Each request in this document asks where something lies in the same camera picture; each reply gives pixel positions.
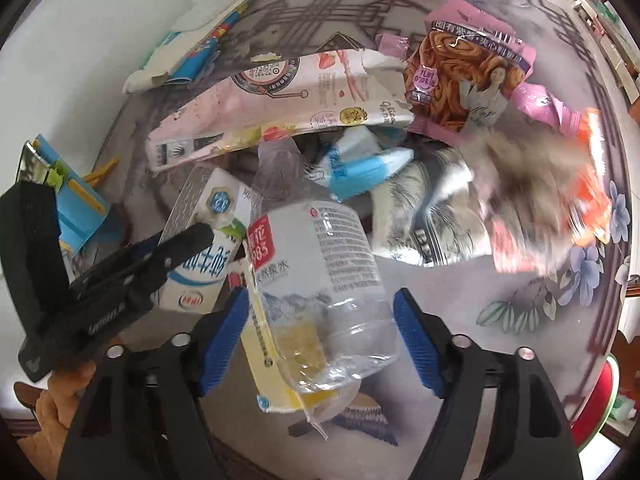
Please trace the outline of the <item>person's left hand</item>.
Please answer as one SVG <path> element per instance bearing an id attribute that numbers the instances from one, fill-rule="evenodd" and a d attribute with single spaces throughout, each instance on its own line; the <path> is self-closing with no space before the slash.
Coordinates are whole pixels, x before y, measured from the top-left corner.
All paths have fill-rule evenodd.
<path id="1" fill-rule="evenodd" d="M 96 362 L 55 370 L 48 386 L 39 390 L 35 418 L 40 429 L 16 441 L 18 464 L 12 479 L 56 479 L 70 425 L 77 412 L 80 393 L 96 372 Z"/>

